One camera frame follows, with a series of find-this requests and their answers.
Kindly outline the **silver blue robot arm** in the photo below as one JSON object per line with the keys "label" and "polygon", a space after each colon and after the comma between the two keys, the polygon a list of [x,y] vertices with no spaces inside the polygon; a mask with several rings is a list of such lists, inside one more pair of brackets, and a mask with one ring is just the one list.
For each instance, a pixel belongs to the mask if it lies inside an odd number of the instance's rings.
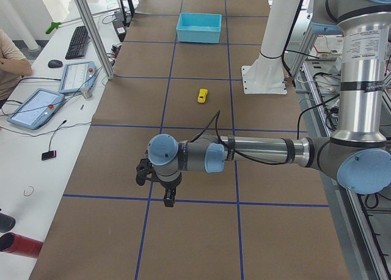
{"label": "silver blue robot arm", "polygon": [[358,194],[387,187],[390,153],[379,127],[390,0],[315,0],[313,20],[336,24],[343,33],[338,125],[331,137],[244,138],[202,131],[179,142],[159,134],[137,166],[137,184],[160,183],[166,191],[164,205],[172,207],[183,172],[222,172],[226,161],[251,160],[316,169]]}

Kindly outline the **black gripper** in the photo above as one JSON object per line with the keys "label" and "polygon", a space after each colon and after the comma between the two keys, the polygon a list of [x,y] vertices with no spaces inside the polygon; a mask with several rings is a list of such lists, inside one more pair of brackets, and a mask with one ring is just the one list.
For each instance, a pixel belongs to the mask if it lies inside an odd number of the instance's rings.
{"label": "black gripper", "polygon": [[181,172],[176,173],[173,176],[167,177],[168,181],[162,180],[157,174],[154,174],[154,179],[160,183],[166,190],[164,195],[164,206],[173,207],[175,204],[176,188],[181,183]]}

